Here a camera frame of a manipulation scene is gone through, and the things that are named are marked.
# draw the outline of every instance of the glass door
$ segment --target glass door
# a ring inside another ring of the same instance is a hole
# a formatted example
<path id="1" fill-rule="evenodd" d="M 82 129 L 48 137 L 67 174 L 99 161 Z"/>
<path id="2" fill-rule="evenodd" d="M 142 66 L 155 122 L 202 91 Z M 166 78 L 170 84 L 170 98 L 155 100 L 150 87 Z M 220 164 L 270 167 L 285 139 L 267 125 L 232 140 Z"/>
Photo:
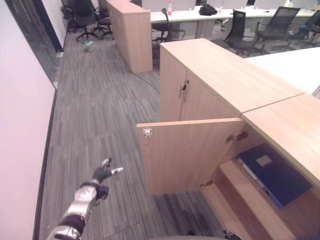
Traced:
<path id="1" fill-rule="evenodd" d="M 57 52 L 32 0 L 5 0 L 35 56 L 53 82 Z"/>

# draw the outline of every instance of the cabinet top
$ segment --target cabinet top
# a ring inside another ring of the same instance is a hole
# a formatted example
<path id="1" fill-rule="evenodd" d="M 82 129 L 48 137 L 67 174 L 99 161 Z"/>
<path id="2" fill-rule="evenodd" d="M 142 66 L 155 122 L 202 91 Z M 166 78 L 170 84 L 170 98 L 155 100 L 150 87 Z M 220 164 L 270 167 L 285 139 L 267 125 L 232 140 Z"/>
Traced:
<path id="1" fill-rule="evenodd" d="M 123 14 L 149 13 L 148 10 L 128 0 L 108 0 L 107 2 Z"/>
<path id="2" fill-rule="evenodd" d="M 303 93 L 204 38 L 161 43 L 161 47 L 241 113 Z"/>
<path id="3" fill-rule="evenodd" d="M 320 100 L 304 93 L 241 117 L 320 187 Z"/>

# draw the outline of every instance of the cabinet shelf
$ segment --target cabinet shelf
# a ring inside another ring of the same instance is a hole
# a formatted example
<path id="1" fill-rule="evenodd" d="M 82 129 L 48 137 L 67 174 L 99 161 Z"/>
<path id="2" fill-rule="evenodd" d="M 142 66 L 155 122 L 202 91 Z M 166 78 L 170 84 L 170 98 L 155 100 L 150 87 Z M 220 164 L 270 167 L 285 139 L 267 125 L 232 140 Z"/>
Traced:
<path id="1" fill-rule="evenodd" d="M 202 192 L 224 229 L 243 240 L 271 240 L 228 179 L 224 177 Z"/>
<path id="2" fill-rule="evenodd" d="M 279 209 L 235 160 L 226 161 L 219 168 L 273 239 L 303 239 L 320 234 L 320 202 L 312 192 Z"/>

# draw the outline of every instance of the robotic arm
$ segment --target robotic arm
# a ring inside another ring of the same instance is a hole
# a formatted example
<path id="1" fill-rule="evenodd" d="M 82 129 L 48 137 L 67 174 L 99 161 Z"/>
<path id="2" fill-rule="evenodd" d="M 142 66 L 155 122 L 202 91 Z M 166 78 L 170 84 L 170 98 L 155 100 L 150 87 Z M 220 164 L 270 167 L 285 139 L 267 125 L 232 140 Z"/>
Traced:
<path id="1" fill-rule="evenodd" d="M 101 182 L 124 170 L 123 167 L 109 170 L 111 161 L 111 157 L 105 159 L 94 171 L 91 181 L 84 182 L 75 192 L 73 202 L 46 240 L 81 240 L 92 207 L 108 196 L 109 188 Z"/>

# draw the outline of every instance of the wooden cabinet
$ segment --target wooden cabinet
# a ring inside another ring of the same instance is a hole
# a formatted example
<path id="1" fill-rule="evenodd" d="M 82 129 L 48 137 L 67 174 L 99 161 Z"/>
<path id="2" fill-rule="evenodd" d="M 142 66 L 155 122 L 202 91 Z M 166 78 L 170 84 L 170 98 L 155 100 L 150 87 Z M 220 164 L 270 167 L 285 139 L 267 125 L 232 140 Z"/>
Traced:
<path id="1" fill-rule="evenodd" d="M 205 39 L 162 43 L 160 67 L 166 122 L 137 125 L 149 192 L 201 189 L 242 239 L 319 236 L 320 101 Z M 283 209 L 233 160 L 262 143 L 313 185 Z"/>
<path id="2" fill-rule="evenodd" d="M 160 45 L 162 121 L 239 117 L 303 94 L 206 39 Z"/>
<path id="3" fill-rule="evenodd" d="M 107 2 L 116 45 L 130 70 L 152 71 L 150 12 L 130 1 Z"/>

